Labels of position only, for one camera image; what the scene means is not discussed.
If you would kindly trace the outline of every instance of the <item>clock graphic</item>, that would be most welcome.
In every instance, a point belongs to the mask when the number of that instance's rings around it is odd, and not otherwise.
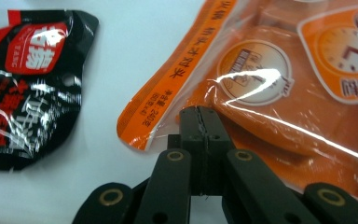
[[[358,30],[351,27],[327,29],[319,39],[319,56],[323,64],[335,74],[357,75]]]

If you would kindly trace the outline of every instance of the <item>red label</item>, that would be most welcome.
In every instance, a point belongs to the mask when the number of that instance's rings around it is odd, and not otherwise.
[[[62,22],[24,26],[8,46],[6,70],[22,75],[50,72],[60,58],[67,36]]]

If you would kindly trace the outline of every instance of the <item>snack pouch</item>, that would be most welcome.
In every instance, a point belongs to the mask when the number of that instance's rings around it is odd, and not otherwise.
[[[327,182],[358,199],[358,0],[236,4],[149,140],[208,106],[292,189]]]
[[[81,107],[98,20],[75,10],[0,10],[0,170],[53,151]]]

